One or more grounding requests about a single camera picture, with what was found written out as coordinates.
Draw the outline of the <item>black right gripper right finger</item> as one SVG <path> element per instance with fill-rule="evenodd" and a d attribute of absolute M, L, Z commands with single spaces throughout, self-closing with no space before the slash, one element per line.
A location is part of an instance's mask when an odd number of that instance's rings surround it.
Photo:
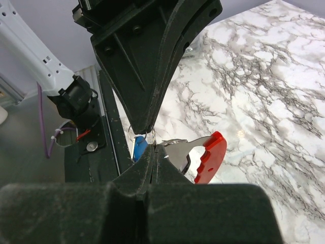
<path fill-rule="evenodd" d="M 142 243 L 283 243 L 269 197 L 250 184 L 194 185 L 148 146 Z"/>

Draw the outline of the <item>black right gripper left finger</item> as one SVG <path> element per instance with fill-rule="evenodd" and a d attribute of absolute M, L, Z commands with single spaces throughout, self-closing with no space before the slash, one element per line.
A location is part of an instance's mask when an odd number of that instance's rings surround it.
<path fill-rule="evenodd" d="M 143 195 L 154 148 L 105 184 L 8 184 L 1 188 L 1 243 L 149 243 Z"/>

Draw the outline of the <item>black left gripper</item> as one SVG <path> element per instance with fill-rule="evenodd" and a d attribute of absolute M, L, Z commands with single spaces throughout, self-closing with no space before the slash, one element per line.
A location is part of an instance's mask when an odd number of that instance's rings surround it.
<path fill-rule="evenodd" d="M 221 12 L 220 1 L 78 1 L 72 16 L 93 34 L 97 60 L 133 131 L 144 134 L 186 48 Z"/>

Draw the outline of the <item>blue tag small key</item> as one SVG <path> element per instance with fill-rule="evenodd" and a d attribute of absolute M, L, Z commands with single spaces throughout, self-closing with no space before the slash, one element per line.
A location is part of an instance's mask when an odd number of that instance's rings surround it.
<path fill-rule="evenodd" d="M 135 136 L 135 137 L 131 137 L 130 136 L 131 128 L 132 127 L 129 126 L 127 132 L 128 132 L 129 139 L 133 143 L 132 150 L 131 150 L 131 159 L 135 163 L 140 159 L 140 157 L 144 153 L 146 147 L 148 146 L 148 142 L 146 140 L 147 134 L 145 134 L 144 136 L 143 135 L 138 135 L 138 136 Z"/>

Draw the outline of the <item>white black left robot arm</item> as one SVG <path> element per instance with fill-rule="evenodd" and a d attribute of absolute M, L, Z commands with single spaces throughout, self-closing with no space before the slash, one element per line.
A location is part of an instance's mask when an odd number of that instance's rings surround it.
<path fill-rule="evenodd" d="M 79 1 L 73 9 L 74 22 L 91 33 L 96 59 L 134 133 L 152 131 L 186 48 L 221 13 L 220 1 Z M 91 128 L 96 112 L 89 83 L 55 57 L 10 1 L 1 1 L 1 42 L 61 117 Z"/>

